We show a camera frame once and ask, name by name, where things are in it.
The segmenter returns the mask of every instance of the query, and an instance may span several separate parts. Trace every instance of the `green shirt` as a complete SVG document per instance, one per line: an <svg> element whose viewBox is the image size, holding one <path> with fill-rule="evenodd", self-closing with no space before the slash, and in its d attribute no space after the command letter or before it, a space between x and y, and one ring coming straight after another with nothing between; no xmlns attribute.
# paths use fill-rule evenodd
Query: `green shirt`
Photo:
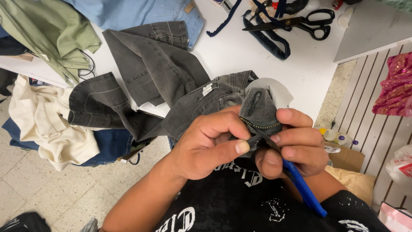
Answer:
<svg viewBox="0 0 412 232"><path fill-rule="evenodd" d="M61 0L1 0L0 17L11 36L70 86L79 83L78 69L89 68L89 59L80 50L94 53L101 45L91 24Z"/></svg>

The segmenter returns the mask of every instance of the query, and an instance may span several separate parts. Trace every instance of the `white slatwall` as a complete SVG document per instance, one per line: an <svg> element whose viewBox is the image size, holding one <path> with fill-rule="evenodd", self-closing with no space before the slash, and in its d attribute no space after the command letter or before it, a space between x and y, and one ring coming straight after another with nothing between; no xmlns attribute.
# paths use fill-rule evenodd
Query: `white slatwall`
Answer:
<svg viewBox="0 0 412 232"><path fill-rule="evenodd" d="M333 126L359 141L351 148L365 155L360 172L377 177L372 203L375 210L386 201L412 211L412 197L402 193L385 169L393 153L411 142L412 118L372 113L382 90L380 82L388 75L388 57L411 51L412 43L408 43L359 58Z"/></svg>

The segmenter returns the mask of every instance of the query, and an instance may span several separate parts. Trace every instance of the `pink sequined garment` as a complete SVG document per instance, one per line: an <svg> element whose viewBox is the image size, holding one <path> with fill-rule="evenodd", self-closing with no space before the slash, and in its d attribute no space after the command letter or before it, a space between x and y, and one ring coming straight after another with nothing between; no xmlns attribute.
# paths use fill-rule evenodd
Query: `pink sequined garment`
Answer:
<svg viewBox="0 0 412 232"><path fill-rule="evenodd" d="M407 116L405 105L412 94L412 52L388 59L389 73L381 82L382 91L372 112L383 115Z"/></svg>

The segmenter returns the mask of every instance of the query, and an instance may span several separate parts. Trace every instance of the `white table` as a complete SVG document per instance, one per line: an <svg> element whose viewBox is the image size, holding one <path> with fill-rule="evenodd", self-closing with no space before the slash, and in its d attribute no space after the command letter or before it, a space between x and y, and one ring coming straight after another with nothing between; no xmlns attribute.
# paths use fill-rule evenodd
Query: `white table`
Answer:
<svg viewBox="0 0 412 232"><path fill-rule="evenodd" d="M206 35L206 30L214 31L227 18L227 12L223 8L217 8L209 0L195 2L205 19L205 25L191 53L199 59L211 79L245 70L253 70L259 78L277 79L294 97L290 107L301 110L316 120L337 66L333 61L345 30L337 25L336 19L343 14L345 7L335 12L331 33L324 41L316 41L306 31L298 28L291 32L278 30L277 33L289 42L291 49L290 57L281 61L249 32L242 31L244 25L241 16L250 9L247 0L243 0L228 25L212 38ZM96 75L113 72L128 95L101 33L103 30L92 25L103 42L95 54L86 51L96 63ZM56 72L36 57L32 62L0 57L0 67L62 88L67 86ZM164 117L169 107L166 104L154 107L146 103L140 109Z"/></svg>

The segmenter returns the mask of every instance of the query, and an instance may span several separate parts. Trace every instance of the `hand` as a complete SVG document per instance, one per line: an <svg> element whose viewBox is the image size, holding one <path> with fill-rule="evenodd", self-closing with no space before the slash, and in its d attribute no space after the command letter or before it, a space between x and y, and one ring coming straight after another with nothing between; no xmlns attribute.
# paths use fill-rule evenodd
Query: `hand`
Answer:
<svg viewBox="0 0 412 232"><path fill-rule="evenodd" d="M167 155L173 173L186 179L205 178L220 164L249 151L250 132L239 118L239 106L197 117ZM230 140L231 135L239 138Z"/></svg>
<svg viewBox="0 0 412 232"><path fill-rule="evenodd" d="M282 157L294 162L304 177L325 170L329 156L324 150L321 133L312 128L312 119L296 109L278 109L276 118L285 126L271 139L282 148ZM281 156L273 149L259 150L255 161L265 178L286 177L282 173Z"/></svg>

